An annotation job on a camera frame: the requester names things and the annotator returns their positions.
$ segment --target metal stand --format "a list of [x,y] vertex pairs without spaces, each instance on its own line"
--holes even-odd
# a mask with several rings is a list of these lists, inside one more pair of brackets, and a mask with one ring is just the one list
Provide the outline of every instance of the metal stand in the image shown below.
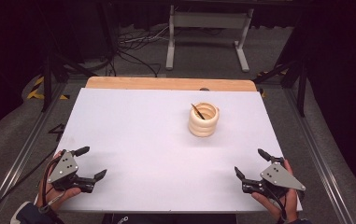
[[227,14],[227,13],[196,13],[196,12],[176,12],[171,6],[169,16],[169,43],[166,54],[166,70],[174,68],[175,54],[175,27],[206,27],[206,28],[225,28],[241,29],[242,34],[239,41],[235,41],[235,50],[243,72],[249,71],[247,59],[242,49],[245,38],[247,37],[253,9],[248,13]]
[[[99,20],[101,23],[102,31],[104,34],[105,41],[107,43],[108,55],[107,58],[111,60],[113,56],[113,43],[112,43],[112,33],[110,32],[109,27],[111,27],[111,21],[107,18],[107,9],[109,5],[107,2],[97,2],[96,10],[99,15]],[[69,58],[65,57],[60,53],[60,51],[56,48],[56,42],[50,32],[49,25],[45,20],[42,10],[38,7],[39,14],[42,15],[39,25],[40,28],[39,33],[45,43],[45,48],[47,51],[46,59],[44,60],[44,104],[42,112],[46,111],[50,105],[51,97],[52,97],[52,87],[51,87],[51,76],[54,75],[57,82],[66,82],[69,79],[69,75],[67,74],[64,66],[67,64],[75,70],[79,71],[81,74],[86,77],[97,77],[97,75],[87,68],[73,62]]]
[[288,71],[285,77],[280,81],[280,85],[282,86],[282,88],[291,88],[297,78],[300,78],[299,89],[297,94],[297,109],[299,110],[300,115],[304,117],[304,99],[306,93],[306,65],[303,62],[293,61],[283,64],[274,68],[270,72],[263,74],[260,77],[256,77],[252,81],[255,84],[260,84],[263,81],[269,79],[270,77],[278,75],[279,73],[287,69]]

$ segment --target cable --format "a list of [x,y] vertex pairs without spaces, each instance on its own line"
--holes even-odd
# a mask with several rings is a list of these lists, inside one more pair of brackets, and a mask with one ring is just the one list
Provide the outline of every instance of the cable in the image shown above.
[[42,199],[42,201],[43,201],[43,207],[47,205],[47,200],[46,200],[46,187],[47,187],[47,178],[48,178],[48,176],[49,176],[50,168],[53,166],[54,163],[57,163],[60,159],[61,159],[61,157],[58,157],[58,158],[53,159],[53,160],[47,165],[46,172],[44,172],[44,174],[43,174],[43,185],[42,185],[42,189],[41,189],[41,199]]
[[167,38],[164,38],[166,29],[168,27],[169,26],[166,26],[162,30],[155,31],[155,32],[150,31],[144,36],[143,36],[144,32],[141,32],[136,37],[133,37],[133,35],[131,35],[130,33],[120,35],[119,49],[123,51],[127,51],[129,49],[142,49],[143,47],[147,46],[149,43],[154,43],[156,41],[159,41],[160,39],[168,40]]
[[49,194],[52,189],[53,189],[53,187],[50,188],[50,189],[46,192],[46,195]]
[[[96,65],[94,67],[88,67],[88,68],[84,67],[84,68],[87,69],[90,72],[97,71],[97,70],[100,70],[100,69],[106,67],[109,61],[110,61],[110,59],[107,59],[105,62],[100,63],[100,64],[98,64],[98,65]],[[78,70],[73,69],[73,68],[64,67],[64,69],[70,74],[81,74]]]
[[135,56],[133,56],[133,55],[131,55],[131,54],[128,54],[128,53],[125,53],[125,52],[122,52],[122,51],[119,51],[119,53],[125,54],[125,55],[127,55],[127,56],[130,56],[130,57],[136,59],[137,61],[141,62],[141,64],[146,65],[146,66],[153,72],[153,74],[154,74],[155,77],[158,76],[158,72],[160,71],[160,68],[158,69],[158,72],[155,72],[154,69],[153,69],[150,65],[148,65],[147,63],[144,63],[143,61],[141,61],[140,59],[136,58]]
[[285,205],[286,205],[286,197],[285,197],[285,205],[282,204],[282,202],[279,200],[279,198],[271,191],[269,188],[265,188],[268,190],[268,192],[273,196],[274,201],[276,201],[280,207],[281,213],[282,213],[282,220],[286,220],[287,215],[286,215],[286,210],[285,210]]
[[114,77],[116,77],[117,76],[117,72],[116,72],[116,69],[114,68],[114,61],[113,61],[113,64],[111,62],[109,64],[111,66],[111,69],[113,69]]
[[0,203],[10,194],[14,189],[16,189],[23,181],[27,179],[35,170],[40,167],[43,162],[55,152],[55,149],[53,149],[38,165],[35,166],[27,175],[25,175],[21,180],[19,180],[14,186],[12,186],[1,198],[0,198]]

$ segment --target black cable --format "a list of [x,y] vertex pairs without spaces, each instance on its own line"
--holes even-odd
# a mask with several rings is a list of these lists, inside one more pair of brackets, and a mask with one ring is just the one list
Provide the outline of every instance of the black cable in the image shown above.
[[166,28],[167,27],[157,31],[149,31],[146,35],[142,35],[144,32],[140,33],[135,37],[133,35],[130,35],[131,38],[126,38],[124,36],[124,35],[128,35],[129,33],[120,35],[123,37],[120,37],[119,48],[123,49],[124,51],[127,51],[129,49],[142,49],[143,47],[147,46],[149,43],[154,43],[156,41],[159,41],[167,32]]
[[265,188],[268,190],[268,192],[273,196],[274,201],[276,201],[280,207],[281,213],[282,213],[282,219],[285,221],[287,218],[286,215],[286,210],[285,210],[285,205],[286,205],[286,196],[285,196],[285,205],[282,204],[282,202],[279,200],[279,198],[271,191],[269,188]]
[[[85,69],[87,69],[90,72],[97,71],[97,70],[100,70],[100,69],[106,67],[109,61],[110,61],[110,59],[107,59],[103,63],[100,63],[100,64],[98,64],[98,65],[96,65],[94,67],[88,67],[88,68],[85,67]],[[73,68],[64,67],[64,69],[70,74],[81,74],[78,70],[73,69]]]
[[53,189],[53,187],[50,188],[50,189],[46,192],[46,195],[49,194],[52,189]]
[[135,30],[135,31],[130,31],[130,32],[122,33],[122,34],[120,34],[120,35],[132,35],[133,33],[139,33],[139,32],[140,32],[140,34],[139,34],[138,36],[140,36],[141,34],[145,33],[145,32],[140,31],[140,30]]
[[[121,55],[119,55],[120,58],[122,58],[123,60],[125,60],[126,62],[128,63],[134,63],[134,64],[143,64],[143,63],[136,63],[136,62],[132,62],[126,58],[123,58]],[[160,69],[161,69],[161,64],[160,63],[147,63],[148,65],[158,65],[158,70],[157,70],[157,74],[160,72]]]
[[46,186],[47,186],[47,178],[49,176],[49,171],[50,168],[53,166],[54,163],[58,162],[61,159],[61,157],[53,159],[48,165],[46,172],[43,174],[43,185],[41,189],[41,199],[43,201],[43,207],[47,205],[47,200],[46,200]]
[[150,65],[144,63],[143,61],[141,61],[140,59],[136,58],[135,56],[133,56],[131,54],[128,54],[128,53],[125,53],[125,52],[122,52],[122,51],[119,51],[119,53],[122,53],[122,54],[125,54],[127,56],[130,56],[130,57],[136,59],[137,61],[141,62],[143,65],[146,65],[154,73],[154,76],[157,77],[158,74],[154,71],[154,69]]
[[[162,30],[158,30],[158,31],[147,31],[147,32],[141,32],[141,31],[133,31],[133,32],[128,32],[122,35],[129,35],[131,38],[125,38],[126,40],[124,40],[125,42],[128,41],[135,41],[135,40],[139,40],[140,38],[146,38],[149,37],[151,35],[153,35],[153,33],[155,34],[159,34]],[[141,32],[139,35],[134,36],[133,33],[138,33]]]
[[10,194],[14,189],[16,189],[23,181],[27,179],[35,170],[40,167],[43,162],[55,152],[55,149],[53,149],[38,165],[35,166],[27,175],[25,175],[21,180],[19,180],[14,186],[12,186],[1,198],[0,198],[0,203]]
[[113,73],[114,73],[114,77],[116,77],[117,76],[117,72],[116,72],[116,69],[114,68],[114,61],[113,61],[113,64],[112,63],[109,63],[110,64],[110,67],[111,67],[111,69],[113,69]]

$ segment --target dark background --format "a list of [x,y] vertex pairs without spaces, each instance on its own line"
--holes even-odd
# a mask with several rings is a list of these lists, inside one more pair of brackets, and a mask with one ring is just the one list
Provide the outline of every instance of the dark background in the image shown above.
[[[306,62],[322,114],[356,175],[356,1],[322,3],[327,10],[255,10],[252,25],[295,26],[279,63]],[[167,22],[168,6],[118,5],[110,14],[121,26],[148,29]],[[59,52],[81,63],[107,54],[98,22],[87,3],[0,0],[0,119],[22,103],[22,89],[41,71],[44,34]]]

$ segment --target finger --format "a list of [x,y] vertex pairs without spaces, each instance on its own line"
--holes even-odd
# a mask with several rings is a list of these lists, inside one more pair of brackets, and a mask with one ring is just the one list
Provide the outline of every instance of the finger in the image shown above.
[[287,170],[291,175],[293,175],[293,170],[292,170],[291,165],[289,164],[288,160],[285,160],[283,164],[285,165],[286,170]]
[[286,201],[291,202],[292,200],[297,201],[297,191],[295,189],[289,189],[286,193]]
[[77,196],[81,193],[81,189],[79,188],[72,188],[72,189],[68,189],[65,193],[64,193],[64,196],[61,198],[61,202],[69,199],[69,198],[72,198],[74,196]]
[[62,151],[59,151],[58,153],[56,153],[56,154],[54,155],[53,159],[60,157],[61,154],[62,154]]
[[257,202],[259,202],[260,204],[262,204],[267,210],[268,212],[270,212],[271,216],[273,216],[274,218],[278,219],[280,217],[280,210],[275,207],[266,197],[264,197],[262,194],[260,193],[252,193],[251,194],[252,198],[254,198]]

